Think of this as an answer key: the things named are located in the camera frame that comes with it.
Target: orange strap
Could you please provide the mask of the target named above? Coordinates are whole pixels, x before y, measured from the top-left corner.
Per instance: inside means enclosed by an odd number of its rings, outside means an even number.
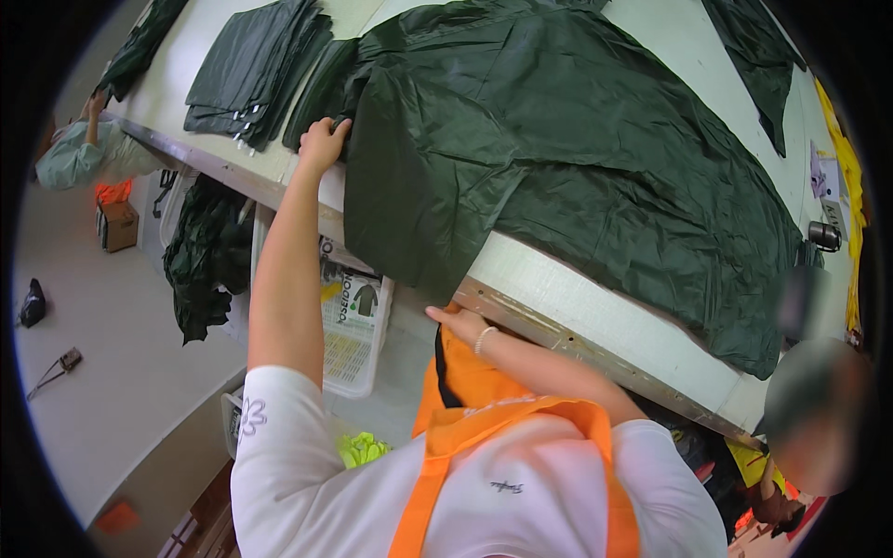
[[[431,512],[453,455],[536,412],[564,417],[596,444],[605,464],[608,491],[606,556],[638,555],[636,516],[629,497],[613,474],[611,426],[607,413],[590,401],[540,396],[500,400],[482,409],[437,409],[431,413],[421,474],[397,525],[388,557],[416,558],[421,555]]]

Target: folded green raincoat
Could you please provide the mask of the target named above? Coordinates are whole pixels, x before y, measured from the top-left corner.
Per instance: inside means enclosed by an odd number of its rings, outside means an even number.
[[[314,0],[279,0],[233,14],[189,90],[183,129],[226,134],[263,150],[331,41],[331,19],[321,11]]]
[[[118,101],[123,100],[137,78],[152,64],[155,51],[187,1],[153,0],[146,17],[127,36],[96,88],[108,87]]]
[[[785,156],[784,107],[794,64],[806,62],[790,45],[760,0],[702,0],[726,52],[760,113],[775,151]]]
[[[208,326],[226,323],[232,295],[248,289],[254,220],[238,220],[245,201],[239,192],[204,174],[186,193],[163,257],[183,345],[204,341]]]
[[[496,229],[765,379],[780,335],[764,292],[801,235],[753,155],[604,3],[423,6],[330,47],[352,49],[329,57],[345,85],[308,87],[293,119],[355,119],[346,246],[445,303]]]

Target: stack of folded raincoats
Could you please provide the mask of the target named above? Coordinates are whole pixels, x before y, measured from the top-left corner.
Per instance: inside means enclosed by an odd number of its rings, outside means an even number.
[[[122,101],[137,79],[152,64],[173,22],[188,0],[154,0],[146,16],[127,35],[127,41],[112,58],[96,89],[109,90],[109,96]]]
[[[262,151],[332,40],[331,19],[321,10],[315,0],[279,0],[233,14],[192,83],[183,129],[228,135]]]

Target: flower embroidery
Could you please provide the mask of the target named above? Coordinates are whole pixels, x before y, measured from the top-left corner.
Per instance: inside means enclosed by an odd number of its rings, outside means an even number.
[[[267,415],[263,414],[263,409],[267,403],[263,399],[255,399],[251,401],[245,397],[242,401],[242,428],[238,430],[238,442],[242,443],[243,436],[253,436],[257,432],[257,427],[267,423]]]

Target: bracelet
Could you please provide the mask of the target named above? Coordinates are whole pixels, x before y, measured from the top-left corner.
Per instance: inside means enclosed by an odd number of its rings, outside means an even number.
[[[484,336],[486,336],[490,331],[499,331],[499,328],[496,326],[490,326],[489,328],[481,331],[480,335],[478,335],[478,340],[474,342],[474,353],[480,355],[480,348],[484,343]]]

